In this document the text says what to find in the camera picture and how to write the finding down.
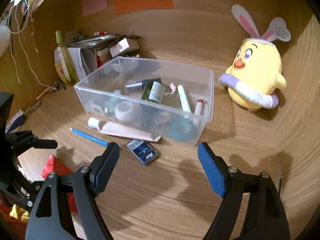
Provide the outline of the orange sticky note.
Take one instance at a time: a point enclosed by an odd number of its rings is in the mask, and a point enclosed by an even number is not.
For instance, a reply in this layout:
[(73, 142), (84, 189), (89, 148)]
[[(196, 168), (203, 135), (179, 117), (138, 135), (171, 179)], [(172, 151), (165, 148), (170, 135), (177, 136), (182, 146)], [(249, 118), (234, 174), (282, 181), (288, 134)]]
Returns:
[(174, 0), (115, 0), (115, 14), (140, 10), (172, 10)]

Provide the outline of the white fluffy pompom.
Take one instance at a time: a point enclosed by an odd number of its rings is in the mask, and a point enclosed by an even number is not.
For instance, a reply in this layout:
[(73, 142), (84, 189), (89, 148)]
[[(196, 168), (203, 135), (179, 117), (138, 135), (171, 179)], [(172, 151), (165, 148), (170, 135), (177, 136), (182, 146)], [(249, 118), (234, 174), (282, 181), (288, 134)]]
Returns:
[(1, 21), (0, 24), (0, 57), (5, 53), (10, 44), (10, 31), (6, 21)]

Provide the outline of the red cap lip balm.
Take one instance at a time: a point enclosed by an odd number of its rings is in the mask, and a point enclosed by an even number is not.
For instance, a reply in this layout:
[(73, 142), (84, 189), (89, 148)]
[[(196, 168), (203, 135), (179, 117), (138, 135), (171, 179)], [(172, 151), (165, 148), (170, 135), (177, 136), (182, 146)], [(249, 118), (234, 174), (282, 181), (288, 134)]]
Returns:
[(203, 112), (203, 104), (204, 104), (204, 100), (203, 99), (198, 99), (195, 105), (195, 117), (193, 118), (193, 125), (194, 126), (198, 126), (200, 121), (201, 121), (201, 116), (202, 116), (202, 112)]

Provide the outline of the green pump bottle white label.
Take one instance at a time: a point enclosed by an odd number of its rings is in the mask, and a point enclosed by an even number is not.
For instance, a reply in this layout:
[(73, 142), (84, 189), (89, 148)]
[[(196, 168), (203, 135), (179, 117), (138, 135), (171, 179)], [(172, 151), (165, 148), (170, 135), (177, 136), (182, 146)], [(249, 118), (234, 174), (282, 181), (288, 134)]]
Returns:
[(143, 92), (142, 100), (162, 104), (165, 85), (161, 82), (149, 82)]

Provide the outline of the pink sticky note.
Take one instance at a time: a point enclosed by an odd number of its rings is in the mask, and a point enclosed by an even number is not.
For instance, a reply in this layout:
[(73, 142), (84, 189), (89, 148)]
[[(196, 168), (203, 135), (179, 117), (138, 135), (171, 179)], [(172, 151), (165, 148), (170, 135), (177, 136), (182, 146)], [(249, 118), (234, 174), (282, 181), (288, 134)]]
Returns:
[(108, 8), (108, 0), (82, 0), (82, 16), (95, 14)]

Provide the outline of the blue pencil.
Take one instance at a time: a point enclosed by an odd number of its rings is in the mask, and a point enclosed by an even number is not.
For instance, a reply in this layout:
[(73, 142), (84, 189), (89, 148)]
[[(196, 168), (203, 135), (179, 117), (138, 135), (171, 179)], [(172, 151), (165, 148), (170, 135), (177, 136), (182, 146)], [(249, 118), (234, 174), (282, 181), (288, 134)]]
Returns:
[(74, 134), (78, 135), (78, 136), (81, 136), (82, 138), (85, 138), (87, 140), (90, 140), (90, 141), (93, 141), (99, 145), (102, 145), (102, 146), (105, 146), (107, 147), (108, 146), (108, 142), (104, 141), (104, 140), (101, 140), (99, 138), (96, 138), (94, 137), (93, 135), (90, 135), (88, 133), (85, 133), (85, 132), (82, 132), (78, 129), (74, 129), (74, 128), (69, 128)]

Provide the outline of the white green tube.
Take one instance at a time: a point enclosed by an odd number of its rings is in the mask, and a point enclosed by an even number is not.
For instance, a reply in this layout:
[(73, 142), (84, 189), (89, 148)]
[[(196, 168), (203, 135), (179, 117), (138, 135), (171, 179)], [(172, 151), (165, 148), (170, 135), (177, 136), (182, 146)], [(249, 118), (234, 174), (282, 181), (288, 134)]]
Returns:
[(189, 100), (188, 100), (188, 97), (187, 97), (187, 94), (185, 92), (184, 87), (182, 85), (178, 85), (177, 91), (178, 91), (178, 95), (179, 95), (179, 98), (180, 98), (180, 103), (181, 103), (182, 110), (184, 112), (191, 113)]

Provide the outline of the teal tape roll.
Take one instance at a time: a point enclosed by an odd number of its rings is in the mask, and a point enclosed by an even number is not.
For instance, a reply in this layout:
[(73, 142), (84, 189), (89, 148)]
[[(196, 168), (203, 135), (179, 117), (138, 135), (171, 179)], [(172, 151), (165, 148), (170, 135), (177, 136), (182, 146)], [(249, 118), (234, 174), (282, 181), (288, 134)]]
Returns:
[(170, 123), (169, 134), (171, 139), (178, 142), (187, 142), (190, 140), (193, 130), (193, 124), (185, 118), (177, 118)]

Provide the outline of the small cardboard box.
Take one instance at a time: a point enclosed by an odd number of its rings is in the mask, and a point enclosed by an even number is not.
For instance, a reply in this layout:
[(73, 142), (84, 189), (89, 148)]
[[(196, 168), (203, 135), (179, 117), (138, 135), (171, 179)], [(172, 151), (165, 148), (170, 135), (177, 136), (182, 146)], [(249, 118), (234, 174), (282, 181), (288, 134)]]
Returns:
[(131, 38), (123, 38), (118, 43), (116, 43), (114, 46), (112, 46), (109, 51), (111, 56), (117, 57), (120, 54), (135, 51), (139, 49), (139, 44), (137, 40), (131, 39)]

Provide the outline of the white tape roll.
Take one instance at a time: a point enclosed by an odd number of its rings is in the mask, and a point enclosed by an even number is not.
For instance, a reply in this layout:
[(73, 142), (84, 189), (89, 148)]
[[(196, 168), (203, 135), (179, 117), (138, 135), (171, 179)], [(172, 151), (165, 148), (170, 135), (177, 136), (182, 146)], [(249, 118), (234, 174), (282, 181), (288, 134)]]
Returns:
[(122, 122), (131, 122), (135, 119), (135, 106), (133, 103), (123, 101), (114, 108), (116, 118)]

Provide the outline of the pink cream tube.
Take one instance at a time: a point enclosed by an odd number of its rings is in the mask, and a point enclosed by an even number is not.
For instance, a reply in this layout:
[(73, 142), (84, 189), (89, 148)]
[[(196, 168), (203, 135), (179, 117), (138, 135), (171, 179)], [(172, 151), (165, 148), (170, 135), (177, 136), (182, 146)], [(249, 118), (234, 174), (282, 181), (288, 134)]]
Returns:
[(161, 139), (161, 136), (159, 135), (152, 135), (149, 132), (141, 131), (111, 121), (100, 121), (94, 117), (89, 118), (88, 126), (98, 130), (101, 134), (120, 138), (137, 139), (148, 142), (158, 142)]

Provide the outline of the stack of papers and books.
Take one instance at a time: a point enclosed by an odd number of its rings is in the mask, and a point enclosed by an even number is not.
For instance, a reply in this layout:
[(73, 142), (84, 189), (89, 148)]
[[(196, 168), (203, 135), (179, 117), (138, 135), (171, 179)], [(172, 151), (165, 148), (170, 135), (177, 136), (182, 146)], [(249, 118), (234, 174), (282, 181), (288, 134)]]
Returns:
[[(94, 36), (71, 44), (65, 43), (73, 60), (79, 81), (102, 66), (103, 60), (99, 59), (98, 54), (107, 55), (109, 53), (108, 45), (118, 37), (119, 35), (117, 34), (109, 34)], [(64, 74), (66, 72), (65, 66), (61, 66), (63, 58), (58, 45), (54, 51), (54, 61), (59, 78), (63, 83), (68, 84)]]

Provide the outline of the yellow chick plush bunny ears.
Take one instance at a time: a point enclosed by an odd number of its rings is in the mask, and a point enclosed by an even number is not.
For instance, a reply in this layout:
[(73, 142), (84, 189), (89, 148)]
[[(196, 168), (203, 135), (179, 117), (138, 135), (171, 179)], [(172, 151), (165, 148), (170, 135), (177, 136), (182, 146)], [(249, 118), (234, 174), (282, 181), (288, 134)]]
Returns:
[(289, 42), (291, 33), (281, 17), (275, 17), (267, 31), (260, 35), (249, 12), (239, 4), (231, 13), (250, 38), (242, 44), (230, 67), (219, 77), (228, 94), (239, 106), (256, 111), (274, 109), (279, 104), (276, 89), (286, 88), (280, 53), (275, 40)]

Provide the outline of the yellow-green tall bottle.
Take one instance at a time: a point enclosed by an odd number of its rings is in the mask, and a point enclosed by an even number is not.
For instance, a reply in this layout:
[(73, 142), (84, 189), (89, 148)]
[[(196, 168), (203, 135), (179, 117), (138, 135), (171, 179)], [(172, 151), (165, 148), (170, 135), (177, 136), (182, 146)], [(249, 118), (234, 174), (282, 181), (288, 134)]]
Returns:
[(67, 49), (67, 46), (65, 45), (65, 42), (63, 41), (61, 31), (57, 30), (55, 32), (55, 36), (56, 36), (57, 45), (61, 50), (61, 55), (63, 58), (63, 61), (61, 62), (61, 66), (65, 66), (66, 72), (64, 72), (64, 74), (65, 74), (67, 83), (69, 86), (73, 86), (79, 82), (73, 60)]

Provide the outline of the clear plastic storage bin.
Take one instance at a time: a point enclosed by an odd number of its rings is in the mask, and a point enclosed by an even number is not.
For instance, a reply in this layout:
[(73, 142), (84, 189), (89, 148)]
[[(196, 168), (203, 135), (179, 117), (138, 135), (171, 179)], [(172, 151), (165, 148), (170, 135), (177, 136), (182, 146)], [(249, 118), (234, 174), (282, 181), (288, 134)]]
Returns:
[(192, 64), (116, 57), (75, 90), (87, 113), (191, 145), (213, 119), (214, 72)]

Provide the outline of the red white marker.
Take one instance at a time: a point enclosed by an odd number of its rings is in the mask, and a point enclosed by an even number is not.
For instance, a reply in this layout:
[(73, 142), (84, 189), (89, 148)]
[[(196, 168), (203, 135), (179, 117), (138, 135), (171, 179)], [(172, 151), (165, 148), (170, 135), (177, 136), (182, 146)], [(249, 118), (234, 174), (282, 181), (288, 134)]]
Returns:
[(94, 36), (103, 36), (103, 35), (109, 35), (110, 33), (105, 31), (97, 31), (94, 33)]

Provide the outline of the blue staples box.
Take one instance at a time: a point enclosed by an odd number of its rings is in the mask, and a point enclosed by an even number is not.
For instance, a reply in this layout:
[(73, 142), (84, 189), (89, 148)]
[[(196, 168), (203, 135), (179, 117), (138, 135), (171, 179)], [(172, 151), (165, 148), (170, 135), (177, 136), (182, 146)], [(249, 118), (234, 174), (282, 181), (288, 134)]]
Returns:
[(158, 156), (157, 151), (143, 140), (132, 139), (126, 146), (143, 165), (148, 165)]

